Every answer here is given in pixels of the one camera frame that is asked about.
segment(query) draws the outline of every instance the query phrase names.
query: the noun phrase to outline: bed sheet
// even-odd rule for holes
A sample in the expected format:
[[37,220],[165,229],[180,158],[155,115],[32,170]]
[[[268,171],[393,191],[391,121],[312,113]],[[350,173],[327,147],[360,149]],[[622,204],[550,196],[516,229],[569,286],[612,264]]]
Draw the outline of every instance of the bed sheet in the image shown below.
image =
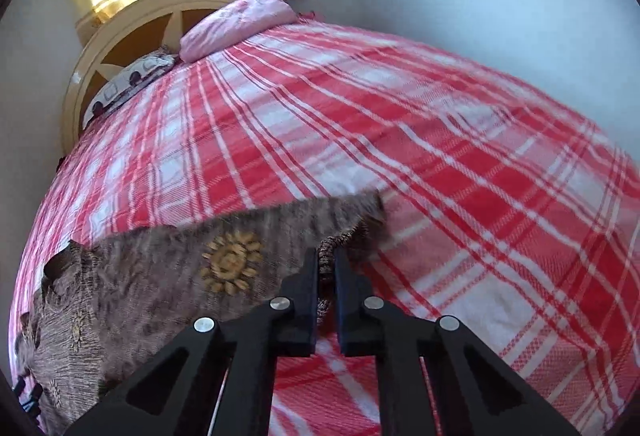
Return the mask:
[[[456,315],[584,434],[610,427],[640,376],[629,156],[514,77],[313,21],[179,66],[85,132],[37,213],[10,348],[69,239],[373,188],[390,231],[377,294]],[[378,419],[372,358],[342,358],[335,336],[279,363],[271,434],[365,436]]]

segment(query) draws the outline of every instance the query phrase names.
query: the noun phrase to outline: brown blanket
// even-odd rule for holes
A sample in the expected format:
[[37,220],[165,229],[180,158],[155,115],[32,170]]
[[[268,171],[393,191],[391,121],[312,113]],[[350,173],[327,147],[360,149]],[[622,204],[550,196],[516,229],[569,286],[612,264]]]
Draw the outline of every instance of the brown blanket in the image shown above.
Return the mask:
[[334,247],[363,259],[383,220],[379,197],[367,193],[137,228],[90,248],[71,241],[46,264],[16,341],[20,373],[44,388],[47,431],[64,432],[196,318],[229,320],[273,297],[310,246],[322,317]]

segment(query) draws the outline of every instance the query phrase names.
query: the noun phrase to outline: sun motif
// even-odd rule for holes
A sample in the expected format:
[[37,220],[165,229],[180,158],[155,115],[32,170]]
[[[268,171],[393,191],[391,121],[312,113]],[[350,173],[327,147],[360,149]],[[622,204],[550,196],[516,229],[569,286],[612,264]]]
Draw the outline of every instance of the sun motif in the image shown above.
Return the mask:
[[213,292],[226,292],[228,295],[235,295],[238,289],[248,290],[246,279],[258,273],[248,264],[262,261],[261,247],[253,232],[236,231],[208,242],[210,252],[205,252],[202,257],[209,264],[200,270],[205,286]]

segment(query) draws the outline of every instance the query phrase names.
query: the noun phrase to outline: patterned pillow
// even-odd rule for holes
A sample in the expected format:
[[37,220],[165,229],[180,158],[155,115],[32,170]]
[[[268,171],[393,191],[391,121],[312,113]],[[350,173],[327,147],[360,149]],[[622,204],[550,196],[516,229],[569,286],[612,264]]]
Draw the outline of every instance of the patterned pillow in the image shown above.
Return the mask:
[[111,114],[142,88],[170,71],[176,58],[176,55],[161,47],[134,60],[94,96],[84,112],[82,129],[84,130],[94,118]]

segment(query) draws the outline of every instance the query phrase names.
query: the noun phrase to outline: pink pillow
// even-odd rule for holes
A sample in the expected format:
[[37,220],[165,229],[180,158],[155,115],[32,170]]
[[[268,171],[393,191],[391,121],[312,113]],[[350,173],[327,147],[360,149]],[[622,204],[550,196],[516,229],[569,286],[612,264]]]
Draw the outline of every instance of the pink pillow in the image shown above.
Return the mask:
[[235,0],[205,17],[180,39],[180,58],[192,63],[261,31],[296,22],[283,0]]

